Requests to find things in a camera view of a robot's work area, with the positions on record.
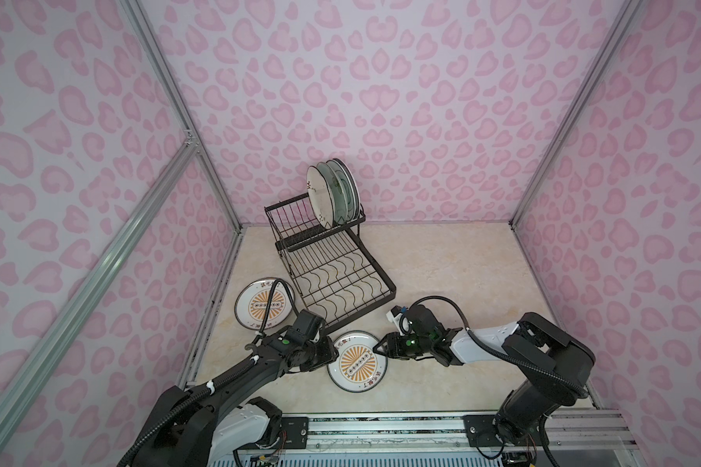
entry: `plate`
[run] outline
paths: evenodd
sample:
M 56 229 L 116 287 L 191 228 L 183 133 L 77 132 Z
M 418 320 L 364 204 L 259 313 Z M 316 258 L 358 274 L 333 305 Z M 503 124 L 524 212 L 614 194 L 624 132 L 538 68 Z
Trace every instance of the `plate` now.
M 353 174 L 350 173 L 351 172 L 350 169 L 348 169 L 347 165 L 345 165 L 345 163 L 343 161 L 341 161 L 338 158 L 334 158 L 333 160 L 335 162 L 337 162 L 338 165 L 345 171 L 345 174 L 347 175 L 347 178 L 348 178 L 348 184 L 351 186 L 350 188 L 353 191 L 354 198 L 356 199 L 356 204 L 355 204 L 356 210 L 354 211 L 353 217 L 351 218 L 351 219 L 355 219 L 361 213 L 361 199 L 358 196 L 358 187 L 356 187 L 356 181 L 353 178 Z
M 364 331 L 351 331 L 335 341 L 339 356 L 327 365 L 329 377 L 341 389 L 364 392 L 374 388 L 387 371 L 387 359 L 374 353 L 379 339 Z
M 329 192 L 324 177 L 313 165 L 309 166 L 306 172 L 306 190 L 319 224 L 325 229 L 329 229 L 333 226 L 333 213 L 335 212 L 333 196 Z
M 327 165 L 327 163 L 318 163 L 317 169 L 324 177 L 325 182 L 327 182 L 329 194 L 333 197 L 333 220 L 335 221 L 335 225 L 340 226 L 348 219 L 347 203 L 343 195 L 343 190 L 340 187 L 340 181 L 335 175 L 335 171 L 332 167 Z
M 346 222 L 350 222 L 351 220 L 355 219 L 354 214 L 356 213 L 356 196 L 354 194 L 353 188 L 351 187 L 351 182 L 348 179 L 348 175 L 345 172 L 345 169 L 335 160 L 335 159 L 330 159 L 327 161 L 327 165 L 329 168 L 335 172 L 335 175 L 338 177 L 338 181 L 340 182 L 340 189 L 343 191 L 343 197 L 345 198 L 345 203 L 347 207 L 347 219 L 345 220 Z
M 264 318 L 264 309 L 268 305 L 268 295 L 273 286 L 274 277 L 265 277 L 247 285 L 234 304 L 236 321 L 249 330 L 258 330 Z M 265 329 L 281 324 L 291 313 L 291 301 L 285 293 L 285 287 L 278 284 L 270 304 L 270 316 Z

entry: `beige marble surface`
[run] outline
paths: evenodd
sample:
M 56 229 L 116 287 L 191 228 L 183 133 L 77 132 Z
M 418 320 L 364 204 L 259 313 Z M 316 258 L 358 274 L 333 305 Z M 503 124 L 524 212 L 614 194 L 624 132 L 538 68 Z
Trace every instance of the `beige marble surface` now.
M 526 312 L 550 317 L 519 246 L 506 223 L 361 226 L 361 238 L 397 285 L 397 297 L 333 333 L 364 330 L 376 337 L 393 332 L 385 313 L 424 295 L 444 295 L 460 305 L 471 327 L 515 321 Z M 197 375 L 203 383 L 239 362 L 254 338 L 234 318 L 239 292 L 266 276 L 289 279 L 270 227 L 249 227 L 205 358 Z M 440 322 L 460 327 L 448 304 L 428 304 Z M 390 360 L 379 386 L 354 394 L 335 386 L 325 369 L 286 375 L 256 392 L 284 413 L 337 413 L 497 409 L 524 376 L 505 362 L 477 362 L 444 368 L 434 360 Z M 589 399 L 577 406 L 591 406 Z

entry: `vent grille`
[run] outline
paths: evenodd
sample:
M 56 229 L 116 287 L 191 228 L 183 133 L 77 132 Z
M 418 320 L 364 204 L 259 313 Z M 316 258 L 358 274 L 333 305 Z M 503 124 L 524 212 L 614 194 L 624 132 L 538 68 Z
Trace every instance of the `vent grille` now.
M 249 465 L 251 456 L 241 456 Z M 221 459 L 211 467 L 236 467 L 233 459 Z M 282 456 L 278 467 L 503 467 L 476 453 L 296 453 Z

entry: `stacked plates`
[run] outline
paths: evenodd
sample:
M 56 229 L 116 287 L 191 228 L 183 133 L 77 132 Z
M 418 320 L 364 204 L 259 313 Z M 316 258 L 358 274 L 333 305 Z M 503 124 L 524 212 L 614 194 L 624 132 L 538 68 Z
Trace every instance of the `stacked plates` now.
M 358 188 L 347 166 L 334 158 L 309 167 L 308 199 L 314 215 L 325 229 L 356 219 L 361 211 Z

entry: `dish rack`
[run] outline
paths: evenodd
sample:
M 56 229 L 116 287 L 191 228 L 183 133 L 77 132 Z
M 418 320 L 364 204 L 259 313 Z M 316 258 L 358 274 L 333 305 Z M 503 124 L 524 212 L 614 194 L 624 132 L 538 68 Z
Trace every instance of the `dish rack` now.
M 264 212 L 304 308 L 325 318 L 327 332 L 395 298 L 397 287 L 359 237 L 359 225 L 366 220 L 363 207 L 356 219 L 330 229 L 319 224 L 308 193 Z

